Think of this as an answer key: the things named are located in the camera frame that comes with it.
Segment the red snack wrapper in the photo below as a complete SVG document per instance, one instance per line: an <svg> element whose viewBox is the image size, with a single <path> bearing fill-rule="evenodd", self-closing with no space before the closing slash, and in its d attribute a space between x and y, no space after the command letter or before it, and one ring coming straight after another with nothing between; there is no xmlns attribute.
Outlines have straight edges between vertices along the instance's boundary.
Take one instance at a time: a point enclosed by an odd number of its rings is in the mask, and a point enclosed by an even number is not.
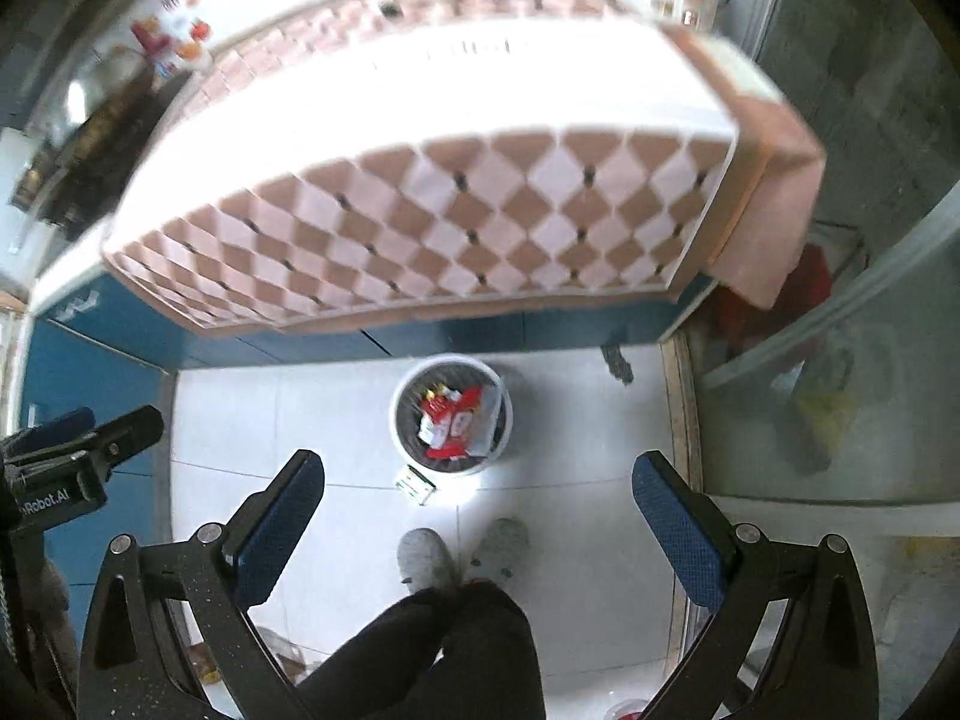
<svg viewBox="0 0 960 720"><path fill-rule="evenodd" d="M423 439L430 460L459 460L467 455L473 418L482 405L482 385L452 390L438 383L420 401L430 437Z"/></svg>

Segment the white round trash bin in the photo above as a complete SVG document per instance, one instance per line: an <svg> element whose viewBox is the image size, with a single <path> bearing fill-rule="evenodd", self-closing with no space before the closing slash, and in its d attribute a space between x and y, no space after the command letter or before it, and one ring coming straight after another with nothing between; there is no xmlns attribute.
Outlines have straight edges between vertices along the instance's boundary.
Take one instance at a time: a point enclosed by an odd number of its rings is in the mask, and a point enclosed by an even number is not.
<svg viewBox="0 0 960 720"><path fill-rule="evenodd" d="M430 479L483 472L505 455L512 426L505 379L466 355L417 362L395 387L387 416L395 448Z"/></svg>

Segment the black gas stove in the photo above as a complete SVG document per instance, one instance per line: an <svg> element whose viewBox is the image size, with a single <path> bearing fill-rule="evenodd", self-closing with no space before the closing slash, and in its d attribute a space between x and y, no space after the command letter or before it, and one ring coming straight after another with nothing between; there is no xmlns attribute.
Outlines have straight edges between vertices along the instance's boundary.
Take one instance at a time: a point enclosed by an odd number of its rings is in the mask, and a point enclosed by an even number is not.
<svg viewBox="0 0 960 720"><path fill-rule="evenodd" d="M44 142L13 192L26 218L11 252L23 249L39 224L60 227L73 241L112 210L155 128L194 76L163 75L133 49L75 76L60 107L65 137Z"/></svg>

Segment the left grey slipper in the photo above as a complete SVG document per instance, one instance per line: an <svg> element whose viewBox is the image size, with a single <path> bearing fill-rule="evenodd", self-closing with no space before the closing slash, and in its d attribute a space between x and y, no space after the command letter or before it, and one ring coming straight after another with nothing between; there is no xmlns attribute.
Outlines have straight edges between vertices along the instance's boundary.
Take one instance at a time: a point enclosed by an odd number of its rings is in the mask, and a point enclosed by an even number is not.
<svg viewBox="0 0 960 720"><path fill-rule="evenodd" d="M452 593L459 587L448 546L431 528L416 528L400 538L397 567L400 582L410 595L427 590Z"/></svg>

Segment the grey slipper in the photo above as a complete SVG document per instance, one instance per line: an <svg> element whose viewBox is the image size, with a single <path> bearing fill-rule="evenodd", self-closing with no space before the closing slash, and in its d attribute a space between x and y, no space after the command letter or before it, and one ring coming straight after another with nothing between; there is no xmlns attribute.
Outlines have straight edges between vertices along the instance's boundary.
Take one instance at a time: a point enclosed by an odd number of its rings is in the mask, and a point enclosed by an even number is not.
<svg viewBox="0 0 960 720"><path fill-rule="evenodd" d="M519 574L529 552L529 532L517 518L498 518L480 539L467 569L469 582L506 585Z"/></svg>
<svg viewBox="0 0 960 720"><path fill-rule="evenodd" d="M431 528L416 528L400 538L397 567L400 582L410 595L427 590L452 593L459 587L448 546Z"/></svg>

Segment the glass sliding door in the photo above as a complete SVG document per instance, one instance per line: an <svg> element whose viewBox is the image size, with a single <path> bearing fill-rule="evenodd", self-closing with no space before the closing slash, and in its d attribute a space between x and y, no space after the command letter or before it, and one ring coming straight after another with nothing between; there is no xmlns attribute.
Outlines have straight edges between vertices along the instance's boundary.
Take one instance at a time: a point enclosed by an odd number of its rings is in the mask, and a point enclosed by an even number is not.
<svg viewBox="0 0 960 720"><path fill-rule="evenodd" d="M958 494L958 26L932 0L773 0L755 59L827 150L784 307L693 330L704 484Z"/></svg>

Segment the small packet on floor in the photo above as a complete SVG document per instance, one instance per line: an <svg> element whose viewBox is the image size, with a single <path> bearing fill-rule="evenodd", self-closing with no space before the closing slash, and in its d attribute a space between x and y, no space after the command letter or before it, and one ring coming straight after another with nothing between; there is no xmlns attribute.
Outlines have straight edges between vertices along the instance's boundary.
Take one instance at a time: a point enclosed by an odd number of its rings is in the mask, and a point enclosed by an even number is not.
<svg viewBox="0 0 960 720"><path fill-rule="evenodd" d="M395 480L395 487L413 500L418 507L427 504L438 491L436 484L412 465L405 465Z"/></svg>

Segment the person's black trouser legs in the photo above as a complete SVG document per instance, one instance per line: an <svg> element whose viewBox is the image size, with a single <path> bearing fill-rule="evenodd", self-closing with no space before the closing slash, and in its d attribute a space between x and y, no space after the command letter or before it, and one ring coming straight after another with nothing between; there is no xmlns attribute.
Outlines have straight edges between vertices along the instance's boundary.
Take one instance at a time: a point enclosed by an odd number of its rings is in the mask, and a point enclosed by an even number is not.
<svg viewBox="0 0 960 720"><path fill-rule="evenodd" d="M298 686L316 718L544 718L523 610L490 582L387 608Z"/></svg>

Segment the right grey slipper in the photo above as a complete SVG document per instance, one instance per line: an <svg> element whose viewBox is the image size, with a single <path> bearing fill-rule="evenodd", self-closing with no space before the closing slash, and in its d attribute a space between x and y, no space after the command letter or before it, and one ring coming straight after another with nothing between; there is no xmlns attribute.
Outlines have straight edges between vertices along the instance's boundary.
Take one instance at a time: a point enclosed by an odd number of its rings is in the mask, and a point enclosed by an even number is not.
<svg viewBox="0 0 960 720"><path fill-rule="evenodd" d="M469 582L506 585L519 574L529 552L529 532L517 518L498 518L480 539L467 569Z"/></svg>

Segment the fruit picture carton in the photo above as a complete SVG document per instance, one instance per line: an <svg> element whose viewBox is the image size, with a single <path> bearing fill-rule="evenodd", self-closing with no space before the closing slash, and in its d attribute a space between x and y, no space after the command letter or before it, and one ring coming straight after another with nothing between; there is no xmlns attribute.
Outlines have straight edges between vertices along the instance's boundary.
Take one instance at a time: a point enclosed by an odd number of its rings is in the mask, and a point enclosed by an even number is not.
<svg viewBox="0 0 960 720"><path fill-rule="evenodd" d="M161 78L206 70L212 63L212 27L200 16L199 0L142 0L130 32Z"/></svg>

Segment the checkered pink table mat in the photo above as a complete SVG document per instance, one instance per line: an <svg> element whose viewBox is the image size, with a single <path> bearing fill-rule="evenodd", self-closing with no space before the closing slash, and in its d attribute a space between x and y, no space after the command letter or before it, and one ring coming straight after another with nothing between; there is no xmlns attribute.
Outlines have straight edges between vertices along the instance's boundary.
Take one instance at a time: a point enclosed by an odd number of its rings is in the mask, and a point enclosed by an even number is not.
<svg viewBox="0 0 960 720"><path fill-rule="evenodd" d="M110 273L182 327L350 332L676 298L760 309L825 149L724 37L604 0L370 2L229 54L148 148Z"/></svg>

